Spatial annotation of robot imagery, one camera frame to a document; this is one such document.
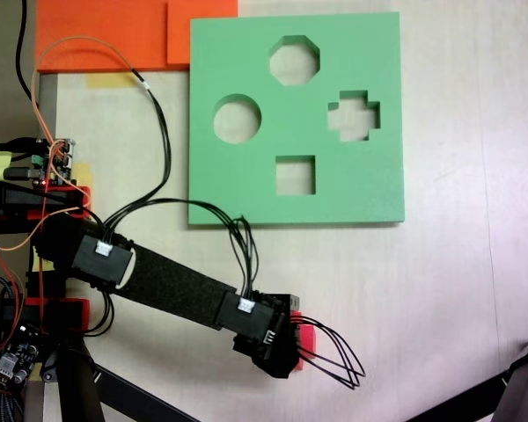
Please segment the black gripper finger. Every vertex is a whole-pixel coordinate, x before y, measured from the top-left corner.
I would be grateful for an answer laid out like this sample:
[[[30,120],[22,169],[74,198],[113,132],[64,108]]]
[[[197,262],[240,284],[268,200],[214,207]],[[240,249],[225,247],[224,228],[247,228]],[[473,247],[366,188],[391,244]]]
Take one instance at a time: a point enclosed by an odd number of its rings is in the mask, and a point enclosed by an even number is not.
[[[300,299],[298,296],[283,293],[272,294],[272,296],[286,305],[289,308],[290,313],[300,313]]]

